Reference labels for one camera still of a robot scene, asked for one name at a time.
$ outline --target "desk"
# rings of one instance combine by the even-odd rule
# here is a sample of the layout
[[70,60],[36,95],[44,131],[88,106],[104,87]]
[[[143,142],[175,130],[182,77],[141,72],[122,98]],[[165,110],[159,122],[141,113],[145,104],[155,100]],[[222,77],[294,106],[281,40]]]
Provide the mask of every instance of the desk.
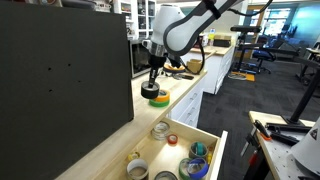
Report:
[[[266,123],[279,123],[286,124],[286,122],[278,115],[266,114],[261,112],[250,111],[250,120],[253,123],[256,119],[259,120],[262,125]],[[312,127],[315,123],[311,121],[301,120],[301,122]],[[297,139],[301,139],[303,134],[295,133],[290,134]],[[291,154],[291,147],[280,143],[278,141],[265,141],[262,136],[257,135],[261,149],[265,156],[265,159],[269,165],[273,177],[278,179],[297,179],[298,176],[313,177],[312,174],[306,170],[302,165],[297,164],[293,155]]]

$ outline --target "cable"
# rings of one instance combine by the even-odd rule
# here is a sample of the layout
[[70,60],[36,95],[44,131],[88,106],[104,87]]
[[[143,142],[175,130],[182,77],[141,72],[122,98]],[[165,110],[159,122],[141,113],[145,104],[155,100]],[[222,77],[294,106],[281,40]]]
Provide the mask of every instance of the cable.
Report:
[[197,43],[199,44],[199,47],[200,47],[200,51],[201,51],[201,55],[202,55],[202,62],[201,62],[201,67],[199,69],[198,72],[192,72],[188,66],[183,62],[183,60],[180,58],[180,63],[186,68],[186,70],[188,70],[191,74],[200,74],[201,70],[203,69],[204,67],[204,64],[205,64],[205,54],[204,54],[204,50],[203,50],[203,46],[202,46],[202,42],[200,42],[200,37],[198,36],[197,37]]
[[242,13],[242,12],[236,10],[236,9],[231,9],[231,8],[228,9],[228,11],[231,11],[231,12],[233,12],[233,13],[235,13],[235,14],[240,15],[240,16],[252,17],[252,16],[255,16],[255,15],[257,15],[257,14],[260,14],[260,13],[262,13],[264,10],[266,10],[267,7],[269,7],[269,5],[272,3],[272,1],[273,1],[273,0],[269,0],[268,3],[267,3],[265,6],[263,6],[263,8],[260,9],[260,11],[258,11],[258,12],[256,12],[256,13],[252,13],[252,14],[244,14],[244,13]]

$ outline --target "office chair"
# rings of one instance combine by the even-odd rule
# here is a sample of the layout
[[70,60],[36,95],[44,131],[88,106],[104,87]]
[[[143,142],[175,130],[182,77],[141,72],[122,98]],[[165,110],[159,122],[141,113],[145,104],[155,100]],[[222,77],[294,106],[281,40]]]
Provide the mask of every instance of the office chair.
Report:
[[[259,37],[258,42],[266,43],[266,42],[268,42],[268,39],[267,39],[267,37],[262,36],[262,37]],[[274,39],[272,41],[270,48],[279,49],[282,44],[283,44],[282,40]],[[252,57],[257,58],[257,61],[259,62],[259,64],[258,65],[250,64],[249,67],[251,69],[257,69],[258,74],[260,74],[261,70],[268,71],[268,73],[271,74],[270,69],[268,69],[266,67],[262,67],[262,63],[263,63],[263,61],[271,61],[271,62],[275,61],[277,59],[275,54],[272,54],[267,51],[262,51],[262,50],[254,50],[252,53]]]

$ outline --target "green tape roll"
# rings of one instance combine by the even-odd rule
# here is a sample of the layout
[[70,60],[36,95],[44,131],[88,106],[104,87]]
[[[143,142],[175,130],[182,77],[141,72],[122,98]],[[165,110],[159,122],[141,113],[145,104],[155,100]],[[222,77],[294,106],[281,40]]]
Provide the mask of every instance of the green tape roll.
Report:
[[196,142],[196,154],[199,156],[203,156],[203,144],[201,142]]
[[192,160],[191,158],[185,158],[180,161],[179,175],[180,175],[181,179],[183,179],[183,180],[192,180],[188,174],[188,171],[187,171],[187,168],[189,166],[189,162],[191,160]]
[[153,107],[165,107],[165,106],[168,106],[169,103],[170,103],[170,100],[164,101],[164,102],[157,102],[153,99],[149,100],[149,104]]

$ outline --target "bottle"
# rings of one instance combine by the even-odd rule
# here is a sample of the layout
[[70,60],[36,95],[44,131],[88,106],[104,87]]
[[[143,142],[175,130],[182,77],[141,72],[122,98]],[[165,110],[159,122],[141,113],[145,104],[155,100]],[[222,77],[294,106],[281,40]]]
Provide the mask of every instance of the bottle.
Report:
[[209,46],[213,46],[213,41],[214,41],[214,33],[216,30],[214,28],[210,29],[208,39],[209,39]]

